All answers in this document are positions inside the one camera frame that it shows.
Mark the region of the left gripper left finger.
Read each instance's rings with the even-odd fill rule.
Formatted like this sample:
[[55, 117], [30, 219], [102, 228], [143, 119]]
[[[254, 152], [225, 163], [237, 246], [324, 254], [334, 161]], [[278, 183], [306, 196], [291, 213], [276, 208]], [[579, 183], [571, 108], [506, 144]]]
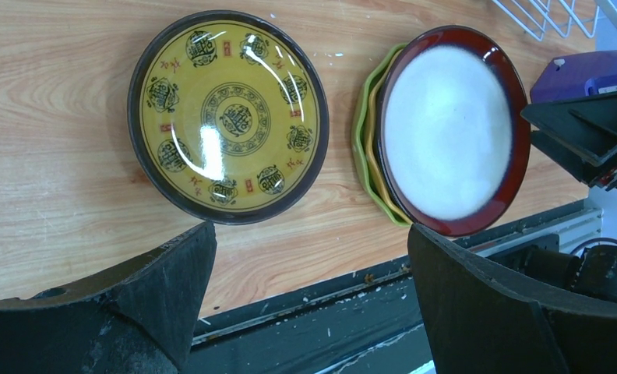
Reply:
[[0, 300], [0, 373], [177, 373], [216, 257], [201, 223], [123, 263]]

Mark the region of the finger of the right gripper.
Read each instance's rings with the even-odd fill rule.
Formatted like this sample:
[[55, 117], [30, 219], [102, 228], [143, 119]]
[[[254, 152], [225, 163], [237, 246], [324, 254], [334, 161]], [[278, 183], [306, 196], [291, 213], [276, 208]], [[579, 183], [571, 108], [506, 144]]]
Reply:
[[537, 128], [532, 144], [554, 160], [600, 167], [617, 157], [617, 91], [529, 104], [520, 114]]
[[532, 131], [531, 142], [578, 182], [606, 191], [617, 189], [617, 154], [603, 165], [594, 166], [542, 131]]

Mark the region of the green dotted plate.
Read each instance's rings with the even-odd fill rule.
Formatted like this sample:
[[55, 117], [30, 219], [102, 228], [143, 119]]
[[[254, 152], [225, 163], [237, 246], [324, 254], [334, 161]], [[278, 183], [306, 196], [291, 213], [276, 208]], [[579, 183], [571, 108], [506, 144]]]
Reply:
[[400, 53], [407, 43], [401, 43], [393, 46], [387, 56], [375, 67], [361, 85], [358, 94], [357, 103], [355, 105], [353, 121], [351, 125], [351, 150], [354, 159], [354, 166], [358, 176], [358, 180], [363, 190], [372, 199], [375, 205], [391, 220], [396, 226], [406, 228], [411, 226], [411, 219], [407, 217], [397, 206], [395, 212], [392, 208], [390, 199], [386, 202], [379, 193], [373, 188], [371, 180], [371, 172], [368, 169], [366, 154], [364, 151], [363, 132], [365, 127], [366, 115], [369, 113], [368, 98], [371, 89], [374, 85], [383, 80], [383, 75], [390, 64], [394, 61], [398, 53]]

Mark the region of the brown-rimmed white plate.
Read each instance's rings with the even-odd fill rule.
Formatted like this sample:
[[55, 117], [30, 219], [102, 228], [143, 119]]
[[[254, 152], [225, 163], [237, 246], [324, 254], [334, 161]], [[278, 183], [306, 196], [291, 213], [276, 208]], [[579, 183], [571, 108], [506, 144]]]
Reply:
[[526, 106], [518, 71], [481, 31], [439, 26], [401, 51], [379, 104], [379, 156], [412, 221], [459, 237], [509, 209], [530, 158]]

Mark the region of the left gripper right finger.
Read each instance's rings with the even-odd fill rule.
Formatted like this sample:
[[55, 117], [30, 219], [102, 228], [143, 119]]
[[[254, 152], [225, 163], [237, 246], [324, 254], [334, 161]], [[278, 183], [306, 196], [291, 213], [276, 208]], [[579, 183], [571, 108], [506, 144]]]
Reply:
[[439, 373], [617, 373], [617, 303], [551, 286], [415, 225], [407, 240]]

